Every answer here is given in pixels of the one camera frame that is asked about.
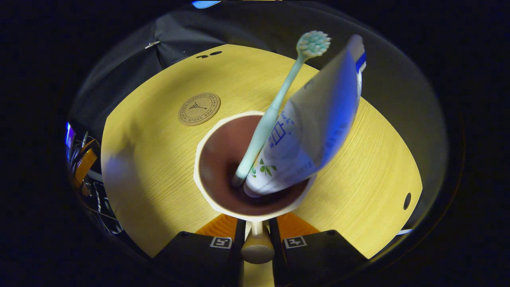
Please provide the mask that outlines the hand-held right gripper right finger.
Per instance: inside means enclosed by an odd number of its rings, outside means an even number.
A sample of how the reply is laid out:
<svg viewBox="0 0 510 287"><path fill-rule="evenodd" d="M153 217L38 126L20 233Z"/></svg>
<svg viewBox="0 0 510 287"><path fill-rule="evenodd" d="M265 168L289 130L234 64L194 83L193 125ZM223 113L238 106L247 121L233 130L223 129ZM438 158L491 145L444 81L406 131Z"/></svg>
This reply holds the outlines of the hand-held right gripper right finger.
<svg viewBox="0 0 510 287"><path fill-rule="evenodd" d="M368 264L339 232L321 232L294 213L270 219L269 231L276 287L343 286Z"/></svg>

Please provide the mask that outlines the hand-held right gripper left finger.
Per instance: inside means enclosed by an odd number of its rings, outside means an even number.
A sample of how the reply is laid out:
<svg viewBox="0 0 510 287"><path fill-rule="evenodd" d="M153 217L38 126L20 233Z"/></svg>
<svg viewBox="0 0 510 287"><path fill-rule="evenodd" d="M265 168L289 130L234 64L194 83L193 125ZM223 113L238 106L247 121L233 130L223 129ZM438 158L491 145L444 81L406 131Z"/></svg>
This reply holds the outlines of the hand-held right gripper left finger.
<svg viewBox="0 0 510 287"><path fill-rule="evenodd" d="M225 214L197 232L179 232L152 260L177 287L242 287L246 222Z"/></svg>

